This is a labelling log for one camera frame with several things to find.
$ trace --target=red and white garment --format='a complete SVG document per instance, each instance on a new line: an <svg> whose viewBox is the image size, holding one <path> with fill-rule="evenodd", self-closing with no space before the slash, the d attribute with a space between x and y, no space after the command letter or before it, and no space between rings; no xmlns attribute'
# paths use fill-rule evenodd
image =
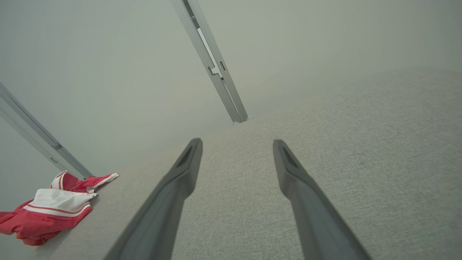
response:
<svg viewBox="0 0 462 260"><path fill-rule="evenodd" d="M61 230L75 227L91 211L89 200L95 189L119 177L117 173L78 180L60 173L49 189L39 189L35 198L13 212L0 212L0 233L16 237L30 246L43 245Z"/></svg>

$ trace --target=gray carpet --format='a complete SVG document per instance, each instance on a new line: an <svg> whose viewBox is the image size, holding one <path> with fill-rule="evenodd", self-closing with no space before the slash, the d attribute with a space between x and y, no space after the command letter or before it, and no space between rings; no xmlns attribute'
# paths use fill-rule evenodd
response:
<svg viewBox="0 0 462 260"><path fill-rule="evenodd" d="M173 259L302 259L272 141L283 139L374 259L460 259L462 74L412 69L202 136ZM101 259L186 144L119 171L34 259Z"/></svg>

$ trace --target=gray wall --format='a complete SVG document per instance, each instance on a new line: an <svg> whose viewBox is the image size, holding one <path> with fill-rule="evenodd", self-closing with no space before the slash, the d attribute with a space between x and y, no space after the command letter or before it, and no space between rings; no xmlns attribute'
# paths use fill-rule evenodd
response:
<svg viewBox="0 0 462 260"><path fill-rule="evenodd" d="M48 188L58 169L0 117L0 211L13 211ZM32 252L16 234L0 234L0 258L26 259Z"/></svg>
<svg viewBox="0 0 462 260"><path fill-rule="evenodd" d="M255 117L384 70L462 71L457 0L199 2ZM95 175L231 127L170 1L0 5L0 81Z"/></svg>

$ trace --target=gray fabric surface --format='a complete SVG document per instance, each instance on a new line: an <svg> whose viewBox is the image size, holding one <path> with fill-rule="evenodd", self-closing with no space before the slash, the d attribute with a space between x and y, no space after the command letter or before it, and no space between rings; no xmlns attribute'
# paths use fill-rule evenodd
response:
<svg viewBox="0 0 462 260"><path fill-rule="evenodd" d="M462 74L412 69L203 136L173 259L302 259L272 141L283 139L374 259L462 254ZM101 259L186 144L121 170L33 258Z"/></svg>

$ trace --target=textured gray surface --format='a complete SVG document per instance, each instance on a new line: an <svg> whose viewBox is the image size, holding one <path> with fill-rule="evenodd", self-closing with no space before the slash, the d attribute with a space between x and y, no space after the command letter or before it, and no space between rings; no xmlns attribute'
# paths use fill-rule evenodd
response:
<svg viewBox="0 0 462 260"><path fill-rule="evenodd" d="M272 141L283 139L374 259L462 254L462 74L382 74L203 136L173 259L301 259ZM184 145L120 177L35 258L101 259Z"/></svg>

